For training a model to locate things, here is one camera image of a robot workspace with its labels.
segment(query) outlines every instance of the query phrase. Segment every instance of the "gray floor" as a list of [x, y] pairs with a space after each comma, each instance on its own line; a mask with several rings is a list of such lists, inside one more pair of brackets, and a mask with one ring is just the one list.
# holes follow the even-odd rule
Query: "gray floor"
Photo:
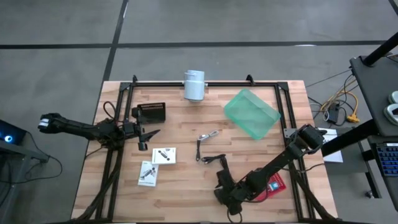
[[[111, 43], [121, 3], [2, 0], [0, 45]], [[120, 42], [386, 40], [397, 30], [398, 16], [388, 0], [130, 0]], [[251, 74], [257, 80], [311, 84], [348, 69], [351, 57], [376, 47], [118, 49], [109, 79], [130, 80], [135, 74], [140, 80], [181, 80], [183, 71], [197, 69], [206, 72], [207, 80], [241, 80]], [[31, 131], [39, 147], [64, 167], [56, 179], [23, 185], [13, 223], [70, 218], [87, 141], [40, 134], [36, 127], [40, 115], [50, 112], [93, 121], [108, 54], [109, 49], [0, 50], [0, 119]], [[325, 101], [348, 75], [311, 86], [308, 95]], [[368, 108], [360, 90], [354, 92], [358, 116], [366, 121]], [[316, 124], [328, 126], [321, 117]], [[373, 168], [382, 199], [364, 198], [369, 187], [362, 174], [329, 176], [340, 218], [369, 223], [398, 219], [375, 164]], [[36, 175], [58, 169], [50, 162]]]

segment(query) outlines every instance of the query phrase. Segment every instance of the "small box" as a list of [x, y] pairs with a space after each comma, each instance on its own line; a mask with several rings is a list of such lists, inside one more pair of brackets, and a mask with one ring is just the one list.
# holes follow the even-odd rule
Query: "small box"
[[138, 185], [155, 187], [159, 165], [152, 164], [150, 161], [143, 161], [138, 177]]
[[152, 164], [175, 164], [175, 148], [157, 148], [152, 151]]

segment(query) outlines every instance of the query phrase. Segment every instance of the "blue keyboard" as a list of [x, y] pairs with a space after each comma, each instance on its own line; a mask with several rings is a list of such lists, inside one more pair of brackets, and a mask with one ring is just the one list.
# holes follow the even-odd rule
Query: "blue keyboard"
[[398, 146], [377, 146], [382, 174], [385, 177], [398, 177]]

